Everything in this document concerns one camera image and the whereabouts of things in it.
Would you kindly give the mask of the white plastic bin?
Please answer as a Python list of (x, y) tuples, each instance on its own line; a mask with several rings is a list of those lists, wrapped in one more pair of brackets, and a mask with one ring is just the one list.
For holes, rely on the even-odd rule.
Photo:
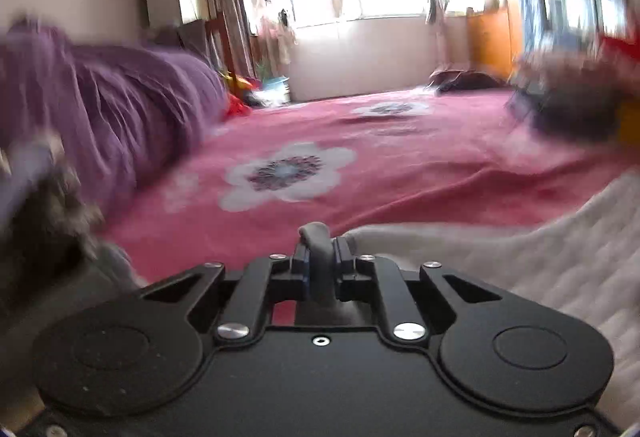
[(279, 108), (287, 106), (291, 102), (291, 93), (288, 88), (288, 77), (279, 76), (262, 82), (262, 87), (257, 90), (256, 96), (267, 108)]

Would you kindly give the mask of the orange wooden cabinet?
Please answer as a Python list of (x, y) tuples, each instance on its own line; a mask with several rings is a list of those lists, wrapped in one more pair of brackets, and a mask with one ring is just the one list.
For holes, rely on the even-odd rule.
[(513, 60), (523, 51), (520, 13), (510, 7), (466, 17), (473, 66), (490, 70), (507, 79)]

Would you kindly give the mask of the red green knitted sweater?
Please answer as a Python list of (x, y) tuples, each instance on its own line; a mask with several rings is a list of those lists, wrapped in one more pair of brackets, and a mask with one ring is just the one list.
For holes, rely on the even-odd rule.
[(620, 82), (639, 85), (639, 44), (601, 35), (599, 53), (615, 71)]

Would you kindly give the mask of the purple duvet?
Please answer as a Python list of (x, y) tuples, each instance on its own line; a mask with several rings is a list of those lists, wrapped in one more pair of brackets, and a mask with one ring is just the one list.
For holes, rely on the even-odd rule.
[(185, 50), (79, 44), (37, 21), (1, 35), (1, 145), (57, 134), (85, 201), (110, 216), (204, 142), (229, 107)]

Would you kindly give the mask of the dark brown garment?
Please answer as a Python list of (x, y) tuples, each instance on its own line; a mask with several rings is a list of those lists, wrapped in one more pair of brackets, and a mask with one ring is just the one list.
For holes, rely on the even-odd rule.
[(506, 86), (506, 83), (483, 71), (445, 69), (434, 71), (428, 86), (434, 88), (439, 95), (443, 95), (473, 90), (494, 90)]

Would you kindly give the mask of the wooden chair with clothes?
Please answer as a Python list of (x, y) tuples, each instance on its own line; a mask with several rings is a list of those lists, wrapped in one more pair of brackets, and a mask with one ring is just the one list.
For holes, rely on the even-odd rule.
[(235, 64), (222, 12), (210, 19), (159, 27), (150, 34), (154, 44), (186, 50), (205, 60), (231, 84), (236, 83)]

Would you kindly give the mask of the white quilted garment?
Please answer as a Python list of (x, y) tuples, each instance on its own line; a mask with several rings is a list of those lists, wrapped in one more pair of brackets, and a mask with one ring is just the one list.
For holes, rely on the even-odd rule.
[(577, 211), (529, 228), (386, 223), (347, 231), (358, 253), (414, 270), (438, 261), (582, 319), (613, 347), (599, 402), (614, 423), (639, 420), (639, 175), (627, 172)]

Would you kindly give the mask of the red cloth beside duvet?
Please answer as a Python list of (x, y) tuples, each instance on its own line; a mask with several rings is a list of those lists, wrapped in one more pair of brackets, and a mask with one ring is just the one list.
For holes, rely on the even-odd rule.
[(243, 100), (238, 96), (230, 94), (228, 96), (229, 103), (226, 112), (224, 112), (224, 120), (229, 121), (232, 118), (238, 118), (239, 116), (249, 116), (253, 109), (250, 108)]

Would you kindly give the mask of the pink grey folded clothes stack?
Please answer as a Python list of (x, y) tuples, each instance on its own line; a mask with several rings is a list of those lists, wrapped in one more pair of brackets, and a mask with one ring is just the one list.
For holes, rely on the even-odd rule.
[(514, 61), (506, 106), (542, 134), (600, 142), (617, 128), (623, 80), (601, 57), (543, 50)]

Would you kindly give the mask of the left folded clothes stack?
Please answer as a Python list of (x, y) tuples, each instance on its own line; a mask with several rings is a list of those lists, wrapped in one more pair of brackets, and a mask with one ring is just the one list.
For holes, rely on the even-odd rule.
[(79, 188), (56, 135), (1, 154), (2, 373), (29, 361), (51, 323), (139, 285), (126, 253), (94, 236), (102, 216)]

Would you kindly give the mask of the pink floral bed blanket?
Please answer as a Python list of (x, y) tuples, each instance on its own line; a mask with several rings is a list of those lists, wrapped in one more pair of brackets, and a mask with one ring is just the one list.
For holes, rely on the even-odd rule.
[(293, 249), (320, 221), (530, 226), (576, 210), (639, 162), (613, 142), (537, 133), (509, 93), (416, 88), (258, 110), (137, 194), (107, 227), (142, 278)]

